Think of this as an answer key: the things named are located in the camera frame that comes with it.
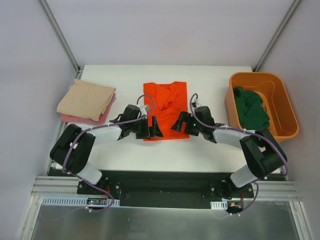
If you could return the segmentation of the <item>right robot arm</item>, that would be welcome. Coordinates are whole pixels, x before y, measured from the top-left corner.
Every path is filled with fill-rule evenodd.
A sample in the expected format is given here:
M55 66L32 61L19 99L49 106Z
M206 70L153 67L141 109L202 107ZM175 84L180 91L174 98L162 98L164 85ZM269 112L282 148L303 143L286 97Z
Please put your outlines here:
M216 123L207 106L197 107L191 113L182 111L171 129L180 132L183 124L185 134L202 134L209 142L242 150L246 164L232 173L225 184L225 192L230 197L241 194L243 186L264 179L282 166L288 166L287 156L267 128L240 130Z

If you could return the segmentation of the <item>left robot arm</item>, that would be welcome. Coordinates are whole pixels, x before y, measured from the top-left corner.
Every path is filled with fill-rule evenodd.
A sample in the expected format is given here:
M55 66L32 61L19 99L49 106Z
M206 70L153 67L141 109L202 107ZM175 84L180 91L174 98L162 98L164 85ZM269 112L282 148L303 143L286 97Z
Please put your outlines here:
M66 174L79 177L88 183L88 188L99 195L105 191L106 183L102 172L89 162L93 146L109 141L119 141L131 133L140 140L152 137L163 138L156 116L149 117L149 105L129 104L117 118L103 125L82 129L76 124L69 124L49 153L51 160L62 166Z

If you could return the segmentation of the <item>orange t-shirt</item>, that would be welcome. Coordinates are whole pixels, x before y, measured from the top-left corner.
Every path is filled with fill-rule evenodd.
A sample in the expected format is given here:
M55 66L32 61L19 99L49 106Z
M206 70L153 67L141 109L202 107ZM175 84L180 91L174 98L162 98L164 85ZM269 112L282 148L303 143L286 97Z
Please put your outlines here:
M152 97L146 97L144 103L154 105L151 116L155 116L163 137L151 137L149 141L182 140L189 139L186 133L177 132L171 127L178 120L181 112L188 111L187 83L175 81L168 84L148 82L143 84L143 93Z

